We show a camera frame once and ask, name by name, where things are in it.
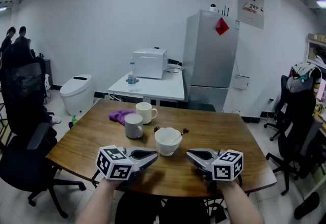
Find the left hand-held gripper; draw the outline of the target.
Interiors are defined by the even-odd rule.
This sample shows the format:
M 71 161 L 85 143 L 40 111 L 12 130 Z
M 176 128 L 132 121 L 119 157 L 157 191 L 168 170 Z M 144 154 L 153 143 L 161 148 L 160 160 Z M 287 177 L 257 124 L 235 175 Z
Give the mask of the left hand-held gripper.
M 107 180 L 127 181 L 136 170 L 144 170 L 156 162 L 158 153 L 154 150 L 142 147 L 117 147 L 115 145 L 100 147 L 95 165 L 97 171 L 91 179 L 94 187 L 97 187 L 95 179 L 103 174 Z

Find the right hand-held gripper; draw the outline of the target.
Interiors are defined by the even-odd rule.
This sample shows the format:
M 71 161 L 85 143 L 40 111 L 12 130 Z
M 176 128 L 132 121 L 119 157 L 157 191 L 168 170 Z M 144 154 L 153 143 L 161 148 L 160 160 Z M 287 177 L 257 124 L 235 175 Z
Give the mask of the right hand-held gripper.
M 204 172 L 204 182 L 210 190 L 217 189 L 217 182 L 238 179 L 242 187 L 243 153 L 235 150 L 189 149 L 188 160 Z

